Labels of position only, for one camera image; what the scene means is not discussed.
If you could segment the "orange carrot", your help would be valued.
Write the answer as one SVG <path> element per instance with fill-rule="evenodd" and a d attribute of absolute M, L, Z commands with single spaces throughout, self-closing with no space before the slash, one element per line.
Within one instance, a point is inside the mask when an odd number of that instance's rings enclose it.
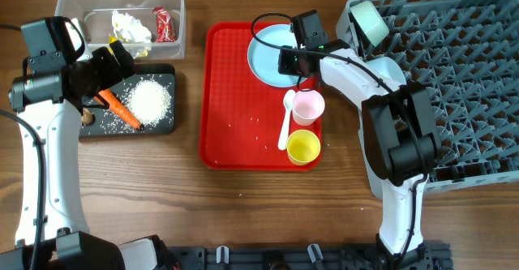
<path fill-rule="evenodd" d="M 109 89 L 99 91 L 98 94 L 94 96 L 94 99 L 100 104 L 107 105 L 110 111 L 119 116 L 132 128 L 136 130 L 141 128 L 141 122 Z"/>

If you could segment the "brown walnut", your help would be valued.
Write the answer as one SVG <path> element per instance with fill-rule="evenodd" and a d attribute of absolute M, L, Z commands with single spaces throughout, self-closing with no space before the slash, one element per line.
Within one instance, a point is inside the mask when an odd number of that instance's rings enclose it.
<path fill-rule="evenodd" d="M 94 122 L 94 115 L 88 109 L 83 108 L 83 113 L 81 117 L 81 122 L 83 126 L 89 126 Z"/>

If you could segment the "large light blue plate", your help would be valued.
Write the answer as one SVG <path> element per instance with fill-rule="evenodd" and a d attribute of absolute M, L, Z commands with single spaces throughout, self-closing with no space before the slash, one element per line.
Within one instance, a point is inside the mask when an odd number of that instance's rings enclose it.
<path fill-rule="evenodd" d="M 267 43 L 279 46 L 296 46 L 294 34 L 288 24 L 274 24 L 259 30 L 256 36 Z M 281 51 L 259 43 L 255 38 L 247 51 L 247 61 L 253 74 L 263 83 L 275 88 L 291 88 L 298 82 L 296 75 L 284 75 L 278 71 Z"/>

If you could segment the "pink cup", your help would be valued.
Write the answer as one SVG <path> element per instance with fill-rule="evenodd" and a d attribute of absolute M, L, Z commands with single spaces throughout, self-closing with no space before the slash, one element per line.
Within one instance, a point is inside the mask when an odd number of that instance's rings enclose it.
<path fill-rule="evenodd" d="M 316 90 L 302 90 L 295 93 L 292 115 L 298 125 L 311 125 L 323 114 L 324 109 L 324 98 Z"/>

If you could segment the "yellow snack wrapper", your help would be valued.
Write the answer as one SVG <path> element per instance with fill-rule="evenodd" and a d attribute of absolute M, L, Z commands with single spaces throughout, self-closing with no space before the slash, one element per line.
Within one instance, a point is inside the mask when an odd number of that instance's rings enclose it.
<path fill-rule="evenodd" d="M 115 36 L 110 35 L 109 36 L 109 43 L 113 43 L 115 41 L 119 41 L 119 39 Z M 125 47 L 125 50 L 134 58 L 146 58 L 149 53 L 151 52 L 151 47 Z"/>

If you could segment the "white tissue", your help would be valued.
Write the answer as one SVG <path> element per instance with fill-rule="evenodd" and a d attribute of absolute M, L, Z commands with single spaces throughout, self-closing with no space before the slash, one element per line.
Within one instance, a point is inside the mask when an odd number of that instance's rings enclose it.
<path fill-rule="evenodd" d="M 113 37 L 123 43 L 151 43 L 152 33 L 141 21 L 128 13 L 112 11 Z"/>

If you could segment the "yellow cup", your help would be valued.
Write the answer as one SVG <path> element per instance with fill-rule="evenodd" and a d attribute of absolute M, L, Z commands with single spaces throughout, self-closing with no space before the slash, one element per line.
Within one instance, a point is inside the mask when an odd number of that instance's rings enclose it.
<path fill-rule="evenodd" d="M 320 139 L 309 130 L 294 131 L 287 139 L 286 151 L 293 164 L 307 165 L 320 155 Z"/>

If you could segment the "light blue bowl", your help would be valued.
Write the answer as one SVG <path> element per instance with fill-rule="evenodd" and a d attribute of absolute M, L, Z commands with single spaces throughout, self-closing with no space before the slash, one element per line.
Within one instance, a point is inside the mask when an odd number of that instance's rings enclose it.
<path fill-rule="evenodd" d="M 389 57 L 370 60 L 367 62 L 367 65 L 387 78 L 393 79 L 400 84 L 406 84 L 402 69 Z"/>

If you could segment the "red candy wrapper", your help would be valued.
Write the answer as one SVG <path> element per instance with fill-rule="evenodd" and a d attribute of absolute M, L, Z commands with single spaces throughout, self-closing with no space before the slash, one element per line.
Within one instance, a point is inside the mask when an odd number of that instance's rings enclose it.
<path fill-rule="evenodd" d="M 157 42 L 175 42 L 174 26 L 168 11 L 163 6 L 157 6 L 152 12 L 156 15 Z"/>

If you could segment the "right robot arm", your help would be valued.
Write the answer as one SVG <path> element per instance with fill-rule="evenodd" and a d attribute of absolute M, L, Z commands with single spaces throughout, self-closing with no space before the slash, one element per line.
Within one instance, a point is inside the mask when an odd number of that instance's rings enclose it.
<path fill-rule="evenodd" d="M 290 30 L 296 45 L 281 47 L 279 71 L 315 78 L 360 109 L 364 154 L 383 191 L 378 265 L 399 269 L 417 263 L 425 255 L 424 187 L 440 150 L 426 88 L 383 76 L 343 40 L 330 41 L 315 10 L 291 17 Z"/>

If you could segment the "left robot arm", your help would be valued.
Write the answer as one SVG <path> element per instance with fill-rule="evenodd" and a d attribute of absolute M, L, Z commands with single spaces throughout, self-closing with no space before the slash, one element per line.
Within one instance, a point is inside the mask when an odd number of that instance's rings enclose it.
<path fill-rule="evenodd" d="M 11 86 L 11 110 L 24 154 L 23 208 L 15 249 L 4 269 L 171 269 L 177 260 L 156 236 L 116 245 L 92 236 L 79 192 L 78 142 L 84 99 L 133 76 L 120 42 L 89 59 L 80 30 L 66 17 L 21 26 L 29 55 Z"/>

